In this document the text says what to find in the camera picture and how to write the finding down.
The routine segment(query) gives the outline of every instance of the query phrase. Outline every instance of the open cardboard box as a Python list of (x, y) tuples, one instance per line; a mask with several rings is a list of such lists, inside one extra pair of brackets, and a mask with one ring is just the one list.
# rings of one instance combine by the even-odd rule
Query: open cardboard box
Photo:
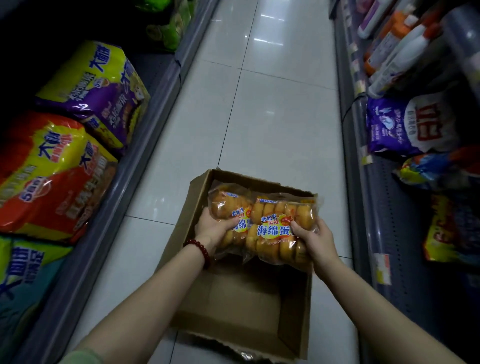
[[(310, 192), (222, 170), (208, 170), (190, 182), (177, 225), (157, 269), (195, 236), (194, 227), (214, 180), (237, 183), (261, 193)], [(237, 351), (280, 362), (307, 359), (312, 276), (289, 266), (273, 266), (257, 257), (247, 264), (228, 255), (203, 271), (171, 326), (217, 340)]]

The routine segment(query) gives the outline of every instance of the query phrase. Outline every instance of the plastic bottle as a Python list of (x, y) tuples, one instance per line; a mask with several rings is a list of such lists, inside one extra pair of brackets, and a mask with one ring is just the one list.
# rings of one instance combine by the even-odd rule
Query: plastic bottle
[(396, 80), (419, 60), (430, 40), (438, 35), (439, 30), (438, 23), (434, 23), (425, 30), (423, 35), (410, 41), (378, 75), (375, 82), (368, 88), (368, 95), (372, 98), (383, 97)]
[(383, 62), (380, 70), (375, 72), (372, 77), (370, 77), (370, 84), (373, 84), (375, 80), (378, 78), (378, 76), (384, 71), (385, 67), (388, 67), (390, 62), (395, 58), (395, 56), (412, 40), (420, 37), (424, 32), (425, 29), (427, 29), (430, 25), (433, 23), (438, 22), (440, 19), (440, 16), (442, 15), (443, 9), (438, 8), (437, 10), (426, 14), (423, 17), (422, 23), (415, 28), (412, 29), (410, 33), (408, 33), (401, 41), (400, 43), (394, 48), (394, 50), (390, 53), (390, 55), (387, 57), (387, 59)]
[(395, 11), (390, 17), (390, 19), (388, 19), (388, 22), (384, 25), (377, 38), (374, 39), (368, 50), (363, 55), (364, 61), (370, 58), (372, 53), (377, 49), (377, 47), (380, 45), (388, 32), (390, 32), (392, 26), (396, 23), (403, 23), (405, 19), (414, 11), (415, 6), (413, 6), (412, 4), (408, 4), (402, 11)]
[(357, 0), (357, 11), (360, 14), (365, 14), (372, 7), (373, 0)]
[(390, 9), (394, 0), (375, 0), (372, 7), (368, 11), (365, 19), (358, 28), (358, 35), (362, 39), (367, 39), (377, 25), (382, 21)]
[(365, 72), (368, 76), (373, 75), (377, 69), (382, 66), (382, 63), (387, 59), (388, 55), (395, 49), (400, 41), (411, 32), (412, 27), (418, 20), (416, 16), (409, 15), (403, 23), (394, 24), (390, 32), (388, 32), (377, 49), (365, 62)]

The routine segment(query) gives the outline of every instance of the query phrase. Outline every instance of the purple package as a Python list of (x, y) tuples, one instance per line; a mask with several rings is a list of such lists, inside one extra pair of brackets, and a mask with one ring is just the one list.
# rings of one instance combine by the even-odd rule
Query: purple package
[(123, 155), (149, 99), (122, 48), (86, 41), (37, 93), (35, 103), (81, 122)]
[(390, 150), (414, 156), (449, 152), (459, 145), (455, 116), (443, 93), (411, 100), (369, 98), (366, 122), (371, 153)]

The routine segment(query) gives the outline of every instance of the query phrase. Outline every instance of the sleeve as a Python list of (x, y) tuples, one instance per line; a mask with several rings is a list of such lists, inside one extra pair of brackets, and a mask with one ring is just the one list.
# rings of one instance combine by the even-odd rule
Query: sleeve
[(103, 360), (92, 350), (84, 349), (69, 353), (59, 364), (103, 364)]

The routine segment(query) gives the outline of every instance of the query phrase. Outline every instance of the white tiled floor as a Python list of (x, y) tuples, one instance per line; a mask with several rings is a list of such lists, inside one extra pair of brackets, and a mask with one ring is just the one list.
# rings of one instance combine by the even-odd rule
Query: white tiled floor
[[(220, 0), (70, 343), (154, 272), (190, 180), (217, 166), (324, 196), (351, 265), (328, 0)], [(236, 363), (170, 331), (150, 363)], [(357, 363), (357, 333), (328, 288), (312, 291), (309, 363)]]

